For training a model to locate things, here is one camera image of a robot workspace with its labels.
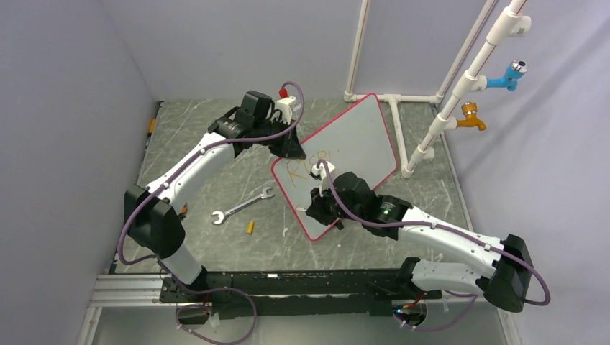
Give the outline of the red-framed whiteboard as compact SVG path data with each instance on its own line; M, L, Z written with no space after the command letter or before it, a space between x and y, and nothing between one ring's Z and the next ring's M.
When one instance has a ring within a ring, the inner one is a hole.
M388 126L376 96L369 93L301 142L306 159L278 158L271 172L307 238L316 241L334 223L324 225L295 206L308 208L319 182L310 169L320 159L335 166L333 176L352 172L368 187L377 188L399 166Z

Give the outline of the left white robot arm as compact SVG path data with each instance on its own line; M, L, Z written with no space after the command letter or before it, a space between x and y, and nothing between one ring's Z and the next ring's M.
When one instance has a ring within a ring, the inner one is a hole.
M304 97L289 96L285 88L279 96L274 101L264 93L248 91L242 103L215 119L169 171L145 187L134 184L126 190L125 221L117 245L122 264L138 262L124 256L124 240L129 237L149 249L148 257L180 281L178 292L187 301L205 296L208 272L188 250L179 214L207 178L253 145L267 147L279 158L305 158L296 131L304 115Z

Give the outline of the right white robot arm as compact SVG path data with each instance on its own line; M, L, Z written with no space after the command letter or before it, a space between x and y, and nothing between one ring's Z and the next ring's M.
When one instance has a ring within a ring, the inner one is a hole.
M451 290L481 295L512 313L533 303L527 298L533 263L521 237L509 234L500 239L471 233L408 201L376 194L353 172L334 177L317 168L310 175L318 185L310 192L311 204L305 213L315 221L331 225L349 219L375 236L424 244L454 259L449 263L405 259L396 277L396 288L403 297Z

